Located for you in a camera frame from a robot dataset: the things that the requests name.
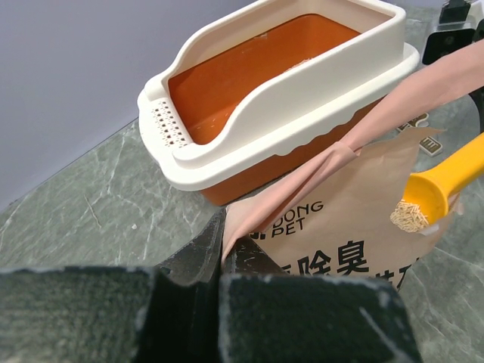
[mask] wall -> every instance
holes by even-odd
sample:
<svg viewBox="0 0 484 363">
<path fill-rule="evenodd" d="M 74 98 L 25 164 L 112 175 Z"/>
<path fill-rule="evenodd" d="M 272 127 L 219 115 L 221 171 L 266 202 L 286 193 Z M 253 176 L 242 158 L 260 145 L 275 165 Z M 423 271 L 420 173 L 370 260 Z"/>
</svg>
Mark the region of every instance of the wall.
<svg viewBox="0 0 484 363">
<path fill-rule="evenodd" d="M 183 42 L 251 2 L 0 1 L 0 211 L 133 121 Z"/>
</svg>

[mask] scoop handle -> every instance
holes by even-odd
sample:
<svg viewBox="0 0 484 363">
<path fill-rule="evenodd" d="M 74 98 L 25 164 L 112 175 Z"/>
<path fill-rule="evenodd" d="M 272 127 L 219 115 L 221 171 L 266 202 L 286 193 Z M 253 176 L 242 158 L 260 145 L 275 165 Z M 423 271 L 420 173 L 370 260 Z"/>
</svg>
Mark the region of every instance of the scoop handle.
<svg viewBox="0 0 484 363">
<path fill-rule="evenodd" d="M 484 42 L 440 58 L 404 79 L 341 141 L 354 151 L 410 119 L 484 85 Z"/>
<path fill-rule="evenodd" d="M 450 197 L 484 173 L 484 134 L 457 150 L 438 166 L 419 173 L 435 182 Z"/>
</svg>

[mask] gray marble floor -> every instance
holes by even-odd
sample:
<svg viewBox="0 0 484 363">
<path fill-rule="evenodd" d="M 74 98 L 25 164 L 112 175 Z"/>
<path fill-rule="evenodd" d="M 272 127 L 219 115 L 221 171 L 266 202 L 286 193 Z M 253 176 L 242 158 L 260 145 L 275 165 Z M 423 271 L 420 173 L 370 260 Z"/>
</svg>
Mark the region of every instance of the gray marble floor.
<svg viewBox="0 0 484 363">
<path fill-rule="evenodd" d="M 408 9 L 408 42 L 422 49 L 436 12 Z M 463 98 L 431 113 L 444 151 L 421 154 L 416 170 L 442 161 L 478 133 Z M 484 179 L 463 193 L 458 216 L 402 288 L 425 362 L 484 361 Z M 153 265 L 175 252 L 217 210 L 171 188 L 133 123 L 0 214 L 0 267 Z"/>
</svg>

